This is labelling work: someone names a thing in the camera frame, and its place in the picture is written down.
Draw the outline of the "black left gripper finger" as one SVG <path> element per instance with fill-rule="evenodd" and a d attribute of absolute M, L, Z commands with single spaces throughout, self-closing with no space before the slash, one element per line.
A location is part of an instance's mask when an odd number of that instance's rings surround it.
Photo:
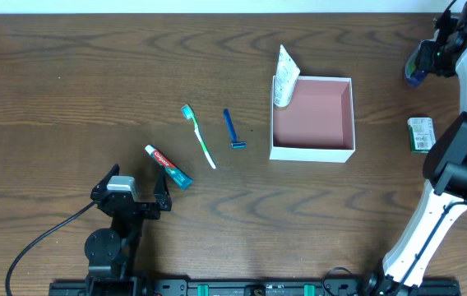
<path fill-rule="evenodd" d="M 104 192 L 107 190 L 107 186 L 111 177 L 119 175 L 119 165 L 115 164 L 109 172 L 93 187 L 92 192 Z"/>
<path fill-rule="evenodd" d="M 172 200 L 168 190 L 165 169 L 159 171 L 153 196 L 155 197 L 156 204 L 159 206 L 160 211 L 172 210 Z"/>

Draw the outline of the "red teal Colgate toothpaste tube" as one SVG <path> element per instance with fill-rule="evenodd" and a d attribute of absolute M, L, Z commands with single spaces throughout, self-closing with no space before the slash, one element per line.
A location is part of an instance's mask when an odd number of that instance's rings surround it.
<path fill-rule="evenodd" d="M 164 168 L 168 176 L 179 186 L 181 190 L 186 190 L 193 184 L 193 180 L 187 176 L 179 167 L 173 164 L 159 149 L 152 145 L 145 147 L 147 154 Z"/>

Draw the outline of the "clear pump bottle purple liquid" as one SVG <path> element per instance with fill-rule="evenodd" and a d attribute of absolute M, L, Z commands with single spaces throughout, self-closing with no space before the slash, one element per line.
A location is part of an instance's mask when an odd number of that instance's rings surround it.
<path fill-rule="evenodd" d="M 408 58 L 405 64 L 405 81 L 407 84 L 413 88 L 419 87 L 422 82 L 427 77 L 425 71 L 419 70 L 416 68 L 416 57 L 418 56 L 418 51 L 415 50 Z"/>

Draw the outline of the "green white soap box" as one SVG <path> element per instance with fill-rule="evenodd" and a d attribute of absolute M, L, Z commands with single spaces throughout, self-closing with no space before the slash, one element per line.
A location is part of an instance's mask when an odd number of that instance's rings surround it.
<path fill-rule="evenodd" d="M 427 154 L 436 143 L 434 126 L 431 118 L 409 118 L 410 149 L 414 153 Z"/>

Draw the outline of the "white Pantene lotion tube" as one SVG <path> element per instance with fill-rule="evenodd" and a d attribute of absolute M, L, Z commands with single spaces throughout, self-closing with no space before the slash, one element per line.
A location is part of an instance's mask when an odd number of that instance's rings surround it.
<path fill-rule="evenodd" d="M 274 78 L 274 99 L 276 108 L 286 108 L 293 96 L 300 69 L 283 45 L 280 46 Z"/>

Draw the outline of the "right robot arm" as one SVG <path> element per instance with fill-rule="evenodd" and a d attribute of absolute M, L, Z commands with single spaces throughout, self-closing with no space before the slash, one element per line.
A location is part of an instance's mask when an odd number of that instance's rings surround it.
<path fill-rule="evenodd" d="M 396 245 L 360 285 L 361 295 L 458 295 L 455 280 L 423 274 L 455 221 L 467 211 L 467 2 L 460 16 L 446 9 L 405 65 L 405 78 L 419 86 L 429 74 L 457 76 L 460 115 L 430 148 L 423 165 L 422 197 Z"/>

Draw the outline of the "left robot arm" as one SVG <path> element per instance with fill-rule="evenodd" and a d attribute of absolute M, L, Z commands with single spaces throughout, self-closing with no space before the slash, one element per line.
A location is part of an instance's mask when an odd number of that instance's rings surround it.
<path fill-rule="evenodd" d="M 144 275 L 134 274 L 134 263 L 144 222 L 157 220 L 163 211 L 172 208 L 163 170 L 156 179 L 153 196 L 154 201 L 138 201 L 135 179 L 121 176 L 118 165 L 94 186 L 90 199 L 112 222 L 108 228 L 94 231 L 86 240 L 87 295 L 153 294 L 151 281 Z"/>

